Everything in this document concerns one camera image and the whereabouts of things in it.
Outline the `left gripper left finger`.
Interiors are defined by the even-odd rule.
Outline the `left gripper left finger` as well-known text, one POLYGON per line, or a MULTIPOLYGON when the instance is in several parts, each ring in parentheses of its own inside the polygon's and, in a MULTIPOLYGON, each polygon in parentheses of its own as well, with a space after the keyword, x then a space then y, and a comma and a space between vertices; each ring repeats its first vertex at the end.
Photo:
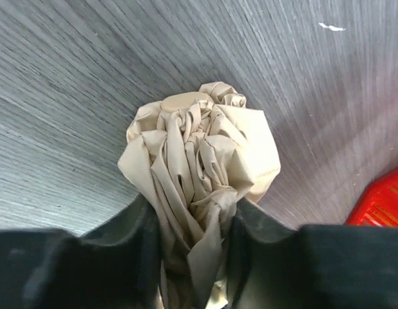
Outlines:
POLYGON ((142 196, 83 236, 0 230, 0 308, 156 308, 161 262, 142 196))

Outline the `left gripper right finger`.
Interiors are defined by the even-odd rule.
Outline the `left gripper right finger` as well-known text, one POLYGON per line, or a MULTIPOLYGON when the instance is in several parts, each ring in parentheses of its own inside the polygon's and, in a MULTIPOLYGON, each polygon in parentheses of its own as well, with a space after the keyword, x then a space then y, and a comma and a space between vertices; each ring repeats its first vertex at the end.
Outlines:
POLYGON ((398 228, 288 229, 246 199, 229 233, 230 308, 398 308, 398 228))

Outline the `beige folding umbrella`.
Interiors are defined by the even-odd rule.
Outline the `beige folding umbrella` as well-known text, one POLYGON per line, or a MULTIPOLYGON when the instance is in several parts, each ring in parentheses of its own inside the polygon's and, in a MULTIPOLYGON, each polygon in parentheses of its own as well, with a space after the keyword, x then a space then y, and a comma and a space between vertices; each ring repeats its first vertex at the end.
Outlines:
POLYGON ((227 303, 229 229, 241 199, 256 205, 281 164, 262 110, 224 82, 139 107, 118 168, 158 216, 167 308, 227 303))

